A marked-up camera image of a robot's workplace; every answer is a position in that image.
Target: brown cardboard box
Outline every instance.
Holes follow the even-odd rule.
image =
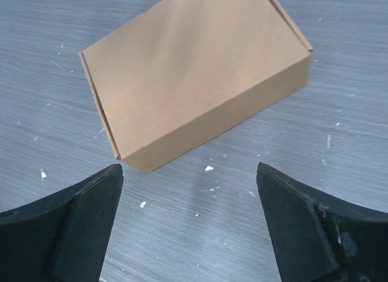
[[[311,58],[277,0],[163,0],[81,53],[115,155],[140,172],[298,90]]]

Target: black object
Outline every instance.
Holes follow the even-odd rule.
[[[257,185],[282,282],[388,281],[388,214],[260,163]]]
[[[0,213],[0,281],[98,282],[122,183],[116,164]]]

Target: gray wooden surface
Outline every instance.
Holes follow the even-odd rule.
[[[0,212],[115,162],[78,52],[158,1],[0,0]],[[259,161],[388,211],[388,0],[280,1],[309,84],[156,172],[125,166],[107,281],[280,281]]]

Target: gray surface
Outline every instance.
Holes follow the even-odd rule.
[[[0,212],[115,162],[78,52],[158,1],[0,0]],[[315,48],[309,84],[156,172],[125,166],[109,282],[279,281],[258,161],[388,211],[388,0],[280,1]]]

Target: cardboard box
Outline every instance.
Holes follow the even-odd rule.
[[[148,172],[301,88],[312,47],[277,0],[163,0],[81,59],[115,156]]]

